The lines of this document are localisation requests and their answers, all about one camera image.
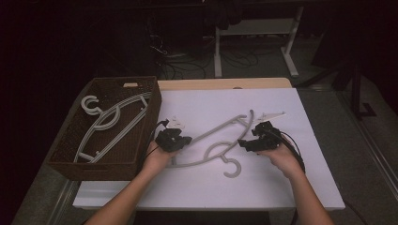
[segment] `person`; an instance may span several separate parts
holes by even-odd
[[[302,225],[333,224],[328,212],[317,198],[305,173],[290,150],[281,143],[274,150],[256,152],[270,158],[271,163],[289,179]],[[145,188],[167,165],[177,152],[163,151],[155,142],[146,150],[143,169],[115,197],[107,202],[85,224],[126,224],[139,202]]]

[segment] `background desk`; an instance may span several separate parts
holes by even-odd
[[[281,87],[288,86],[283,80],[272,79],[236,79],[229,81],[229,84],[232,87],[244,87],[245,82],[252,81],[267,83],[268,87],[270,85],[267,81],[279,83]],[[206,91],[166,91],[163,89],[159,119],[176,116],[186,126],[183,135],[194,138],[238,114],[249,116],[249,110],[254,110],[254,119],[262,113],[286,112],[285,116],[272,120],[272,124],[295,138],[307,167],[307,176],[324,206],[329,210],[343,209],[344,204],[340,193],[319,149],[296,89]],[[212,143],[233,142],[241,130],[241,124],[232,124],[206,140],[186,146],[176,159],[179,162],[201,159],[204,151]],[[249,131],[244,139],[251,140],[254,137]],[[236,169],[234,164],[225,164],[218,158],[189,168],[166,169],[152,182],[139,202],[138,208],[141,210],[268,211],[295,207],[288,180],[270,164],[269,160],[247,153],[239,146],[235,146],[225,155],[227,158],[236,159],[241,164],[242,171],[236,178],[228,178],[223,174],[224,172],[233,173]],[[82,208],[100,207],[113,198],[127,183],[123,181],[82,182],[73,205]]]

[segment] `brown wicker basket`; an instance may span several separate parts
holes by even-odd
[[[124,87],[125,83],[135,85]],[[146,92],[151,92],[151,96],[146,100],[148,105],[144,118],[98,162],[87,163],[88,160],[81,157],[77,162],[73,162],[85,133],[99,118],[98,114],[89,115],[79,107],[73,112],[73,117],[48,164],[70,180],[131,180],[141,166],[141,158],[145,153],[150,133],[157,124],[161,109],[161,91],[156,77],[97,78],[92,81],[83,95],[83,97],[96,96],[99,102],[90,103],[90,108],[99,107],[105,112],[126,98]],[[83,153],[95,156],[96,152],[100,152],[109,144],[143,107],[142,101],[123,107],[117,123],[109,129],[95,131],[86,143]],[[106,124],[114,116],[109,117],[102,124]]]

